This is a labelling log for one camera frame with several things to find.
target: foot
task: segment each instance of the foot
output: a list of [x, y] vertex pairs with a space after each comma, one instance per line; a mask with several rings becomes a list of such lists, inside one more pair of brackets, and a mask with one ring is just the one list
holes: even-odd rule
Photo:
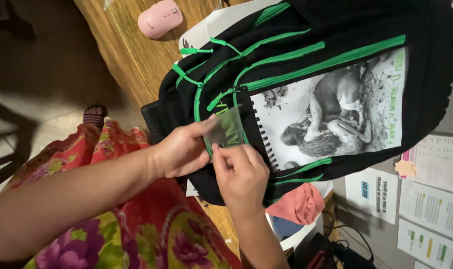
[[104, 118], [107, 116], [107, 110], [104, 106], [96, 105], [89, 107], [83, 113], [82, 123], [93, 124], [100, 130], [104, 126]]

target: hand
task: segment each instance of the hand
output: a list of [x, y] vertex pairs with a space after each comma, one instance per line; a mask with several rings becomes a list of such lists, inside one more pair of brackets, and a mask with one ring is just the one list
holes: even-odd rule
[[178, 127], [162, 142], [155, 145], [159, 177], [175, 178], [203, 168], [210, 162], [202, 135], [215, 124], [215, 114], [209, 119]]
[[220, 148], [213, 144], [213, 166], [220, 193], [234, 220], [264, 213], [269, 169], [252, 146]]

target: tiled floor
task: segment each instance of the tiled floor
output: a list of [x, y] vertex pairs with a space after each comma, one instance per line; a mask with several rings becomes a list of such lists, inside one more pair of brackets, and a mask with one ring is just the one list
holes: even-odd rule
[[6, 165], [2, 158], [32, 158], [50, 142], [67, 138], [92, 104], [105, 105], [124, 129], [145, 128], [72, 0], [11, 2], [32, 23], [37, 39], [0, 31], [0, 169]]

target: floral dress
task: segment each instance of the floral dress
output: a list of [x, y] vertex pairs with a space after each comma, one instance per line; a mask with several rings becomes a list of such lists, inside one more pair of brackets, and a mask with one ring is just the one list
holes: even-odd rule
[[[108, 117], [101, 133], [81, 124], [20, 168], [4, 191], [146, 147], [142, 131], [124, 132]], [[241, 264], [197, 201], [185, 197], [175, 179], [158, 179], [127, 203], [69, 229], [25, 268], [223, 269]]]

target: spiral binding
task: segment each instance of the spiral binding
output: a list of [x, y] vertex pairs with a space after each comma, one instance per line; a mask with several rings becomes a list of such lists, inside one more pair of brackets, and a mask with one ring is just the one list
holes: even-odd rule
[[275, 154], [273, 153], [273, 148], [271, 147], [271, 143], [268, 142], [268, 137], [266, 136], [266, 131], [262, 130], [263, 125], [259, 124], [259, 117], [255, 117], [256, 122], [258, 124], [258, 129], [259, 129], [259, 134], [261, 135], [261, 138], [263, 139], [263, 144], [266, 149], [266, 154], [268, 155], [269, 163], [271, 164], [271, 168], [275, 171], [279, 170], [279, 164], [277, 163], [277, 160], [275, 159]]

